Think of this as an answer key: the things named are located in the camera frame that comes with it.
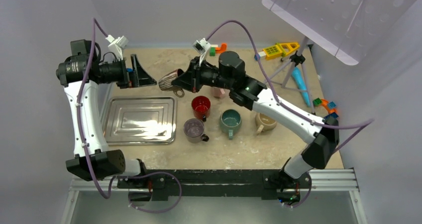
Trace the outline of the red mug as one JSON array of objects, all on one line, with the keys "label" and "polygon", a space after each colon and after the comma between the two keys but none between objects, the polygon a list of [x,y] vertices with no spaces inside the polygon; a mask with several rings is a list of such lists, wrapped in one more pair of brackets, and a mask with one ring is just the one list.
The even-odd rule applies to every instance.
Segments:
[{"label": "red mug", "polygon": [[207,121],[211,112],[211,102],[206,96],[197,96],[191,101],[194,117],[201,121]]}]

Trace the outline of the teal speckled mug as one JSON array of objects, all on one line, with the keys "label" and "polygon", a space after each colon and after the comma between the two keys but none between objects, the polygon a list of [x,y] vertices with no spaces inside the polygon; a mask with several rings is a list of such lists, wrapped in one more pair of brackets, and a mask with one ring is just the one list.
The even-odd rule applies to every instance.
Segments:
[{"label": "teal speckled mug", "polygon": [[234,135],[239,132],[242,126],[242,117],[240,113],[233,109],[225,110],[219,117],[219,126],[229,140],[233,140]]}]

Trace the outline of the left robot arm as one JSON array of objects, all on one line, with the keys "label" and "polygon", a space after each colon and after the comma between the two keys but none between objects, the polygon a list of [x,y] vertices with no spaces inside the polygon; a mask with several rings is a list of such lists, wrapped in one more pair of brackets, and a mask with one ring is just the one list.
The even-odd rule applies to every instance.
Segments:
[{"label": "left robot arm", "polygon": [[74,158],[66,161],[67,170],[85,180],[99,180],[109,176],[129,176],[129,182],[141,189],[148,184],[139,160],[129,160],[121,150],[109,150],[103,134],[98,109],[100,84],[115,83],[121,89],[153,86],[157,82],[140,65],[137,56],[130,57],[132,67],[126,67],[122,50],[128,43],[123,37],[106,40],[113,54],[112,62],[101,60],[98,44],[89,40],[70,43],[72,55],[59,64],[56,76],[64,87],[74,127]]}]

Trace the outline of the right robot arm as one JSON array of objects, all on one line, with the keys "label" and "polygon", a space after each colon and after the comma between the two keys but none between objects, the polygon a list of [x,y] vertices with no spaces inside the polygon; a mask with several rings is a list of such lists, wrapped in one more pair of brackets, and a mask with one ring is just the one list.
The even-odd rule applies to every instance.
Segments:
[{"label": "right robot arm", "polygon": [[273,95],[265,84],[246,74],[245,62],[236,52],[220,54],[218,66],[195,57],[171,84],[192,93],[202,86],[229,90],[237,105],[262,113],[299,136],[306,146],[281,169],[279,180],[284,187],[294,186],[312,169],[324,169],[338,146],[337,119],[313,115]]}]

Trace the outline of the beige round mug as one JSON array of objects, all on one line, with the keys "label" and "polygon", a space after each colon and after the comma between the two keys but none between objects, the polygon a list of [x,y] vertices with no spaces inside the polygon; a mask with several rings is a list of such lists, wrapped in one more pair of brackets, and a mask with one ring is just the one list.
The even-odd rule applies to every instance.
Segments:
[{"label": "beige round mug", "polygon": [[277,122],[268,117],[263,113],[256,113],[255,115],[255,125],[256,125],[256,135],[259,135],[262,132],[273,130],[277,126]]}]

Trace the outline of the orange elbow toy piece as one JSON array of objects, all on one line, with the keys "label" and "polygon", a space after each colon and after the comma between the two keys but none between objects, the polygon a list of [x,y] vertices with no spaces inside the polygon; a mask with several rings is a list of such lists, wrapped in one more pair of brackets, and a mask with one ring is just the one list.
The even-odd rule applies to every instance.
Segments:
[{"label": "orange elbow toy piece", "polygon": [[220,54],[223,53],[227,50],[227,44],[226,43],[222,43],[220,46],[215,48],[215,52],[216,54]]}]

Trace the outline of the brown striped mug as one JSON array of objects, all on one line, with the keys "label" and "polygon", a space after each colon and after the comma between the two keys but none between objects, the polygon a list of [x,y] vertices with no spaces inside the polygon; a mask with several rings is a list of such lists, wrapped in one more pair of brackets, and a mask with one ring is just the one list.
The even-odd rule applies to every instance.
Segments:
[{"label": "brown striped mug", "polygon": [[158,82],[159,89],[162,91],[173,92],[179,98],[183,98],[185,96],[185,92],[174,85],[172,82],[177,79],[180,75],[183,74],[182,69],[176,69],[166,75],[164,75]]}]

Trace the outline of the mauve mug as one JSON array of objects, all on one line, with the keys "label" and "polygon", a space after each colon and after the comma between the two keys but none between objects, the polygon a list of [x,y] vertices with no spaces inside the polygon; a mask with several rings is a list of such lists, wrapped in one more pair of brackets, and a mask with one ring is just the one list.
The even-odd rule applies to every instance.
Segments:
[{"label": "mauve mug", "polygon": [[209,137],[205,134],[203,121],[197,118],[187,120],[183,126],[184,134],[190,143],[208,142]]}]

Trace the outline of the pink mug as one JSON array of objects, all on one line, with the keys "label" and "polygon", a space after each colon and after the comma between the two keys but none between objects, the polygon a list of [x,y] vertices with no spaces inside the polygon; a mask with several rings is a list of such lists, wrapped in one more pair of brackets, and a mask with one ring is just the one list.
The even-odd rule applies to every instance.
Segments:
[{"label": "pink mug", "polygon": [[211,89],[211,94],[217,99],[223,99],[226,96],[226,91],[222,88],[213,87]]}]

